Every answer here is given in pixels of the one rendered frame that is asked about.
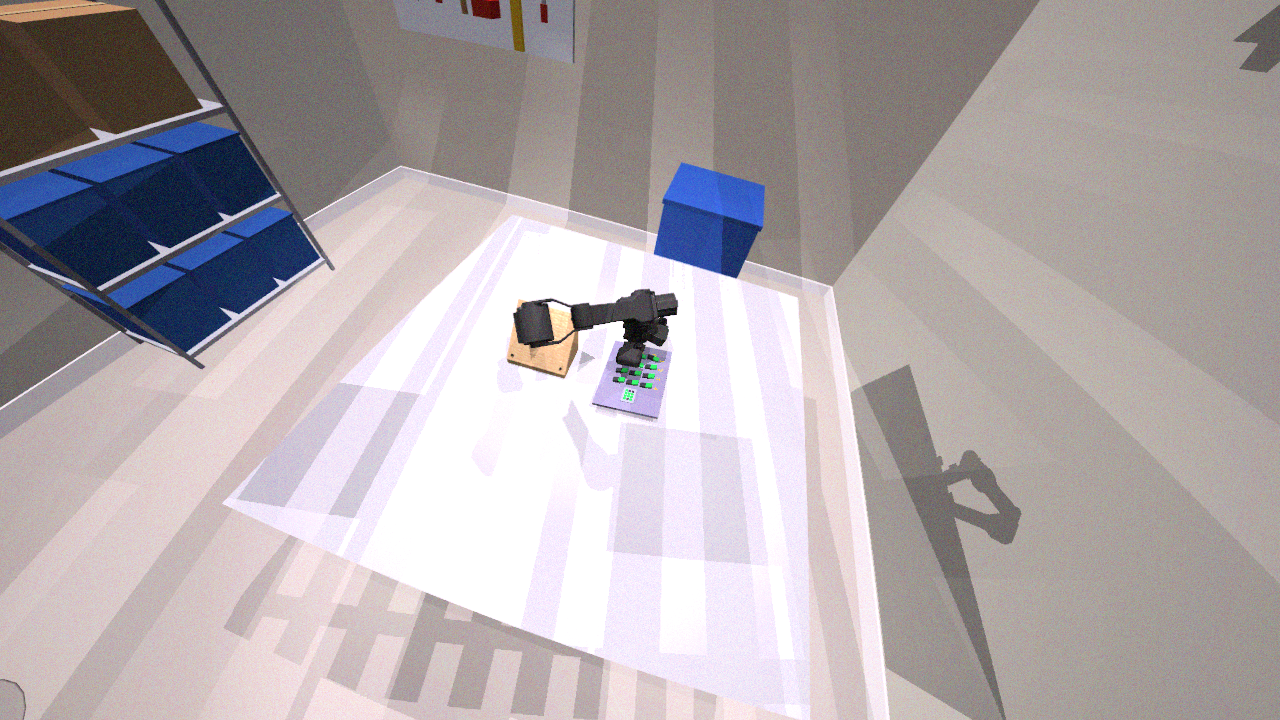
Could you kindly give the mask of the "pale lavender switch panel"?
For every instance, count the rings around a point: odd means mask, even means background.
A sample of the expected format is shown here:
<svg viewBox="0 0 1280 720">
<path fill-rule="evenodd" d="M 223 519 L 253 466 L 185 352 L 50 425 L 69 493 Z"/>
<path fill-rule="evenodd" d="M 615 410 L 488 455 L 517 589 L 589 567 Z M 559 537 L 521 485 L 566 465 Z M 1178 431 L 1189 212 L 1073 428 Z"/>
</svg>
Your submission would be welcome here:
<svg viewBox="0 0 1280 720">
<path fill-rule="evenodd" d="M 614 341 L 593 405 L 658 419 L 672 352 L 645 347 L 640 366 L 616 363 L 625 342 Z"/>
</svg>

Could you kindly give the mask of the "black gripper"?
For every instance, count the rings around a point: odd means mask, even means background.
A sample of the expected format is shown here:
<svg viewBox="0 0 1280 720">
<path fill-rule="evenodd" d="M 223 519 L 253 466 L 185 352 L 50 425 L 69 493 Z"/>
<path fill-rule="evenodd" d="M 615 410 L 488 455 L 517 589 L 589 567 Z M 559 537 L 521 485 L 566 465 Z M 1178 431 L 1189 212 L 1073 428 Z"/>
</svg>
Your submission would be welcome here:
<svg viewBox="0 0 1280 720">
<path fill-rule="evenodd" d="M 625 345 L 618 350 L 616 363 L 625 366 L 640 366 L 643 352 L 646 345 L 640 342 L 646 325 L 630 325 L 623 323 Z"/>
</svg>

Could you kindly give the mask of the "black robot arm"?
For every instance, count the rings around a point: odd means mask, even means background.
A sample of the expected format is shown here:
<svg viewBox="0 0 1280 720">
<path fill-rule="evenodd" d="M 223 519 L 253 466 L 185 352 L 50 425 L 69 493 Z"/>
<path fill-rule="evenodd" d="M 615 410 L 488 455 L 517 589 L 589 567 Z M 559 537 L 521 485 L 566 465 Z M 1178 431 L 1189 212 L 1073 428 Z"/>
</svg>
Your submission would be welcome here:
<svg viewBox="0 0 1280 720">
<path fill-rule="evenodd" d="M 516 313 L 512 313 L 518 345 L 530 345 L 531 348 L 561 345 L 576 331 L 589 331 L 594 329 L 593 325 L 625 322 L 626 325 L 646 325 L 640 342 L 649 341 L 660 347 L 669 333 L 669 325 L 667 325 L 664 316 L 677 315 L 678 299 L 676 299 L 675 292 L 655 295 L 655 290 L 650 291 L 650 288 L 634 290 L 630 295 L 617 299 L 613 304 L 564 304 L 557 299 L 538 299 L 524 302 L 522 306 L 516 307 Z M 556 341 L 553 341 L 550 307 L 547 304 L 553 301 L 570 307 L 573 325 L 573 331 Z"/>
</svg>

